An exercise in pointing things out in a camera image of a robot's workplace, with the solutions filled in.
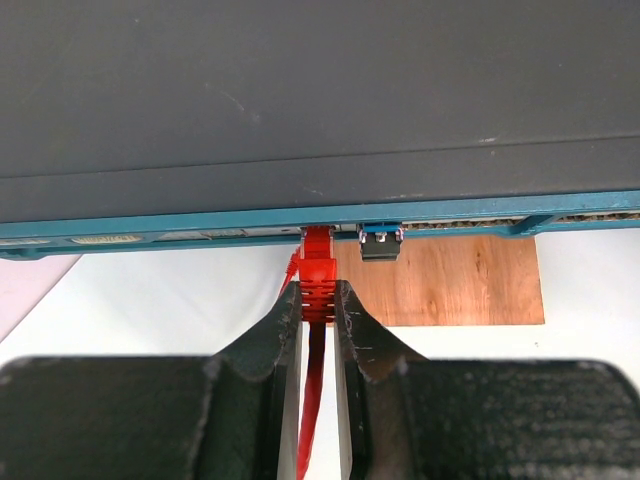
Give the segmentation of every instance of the white surface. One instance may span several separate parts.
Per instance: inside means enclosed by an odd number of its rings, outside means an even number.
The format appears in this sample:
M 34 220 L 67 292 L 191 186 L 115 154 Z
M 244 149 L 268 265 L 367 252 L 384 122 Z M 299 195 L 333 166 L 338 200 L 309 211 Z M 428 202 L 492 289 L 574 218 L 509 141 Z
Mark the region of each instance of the white surface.
M 606 360 L 640 387 L 640 230 L 546 234 L 537 245 L 545 325 L 394 333 L 432 358 Z M 27 354 L 213 353 L 268 311 L 292 250 L 83 257 L 0 343 L 0 364 Z M 332 338 L 312 480 L 340 478 Z
M 78 259 L 0 260 L 0 341 L 38 304 Z
M 86 255 L 0 343 L 29 354 L 211 354 L 271 308 L 293 247 Z

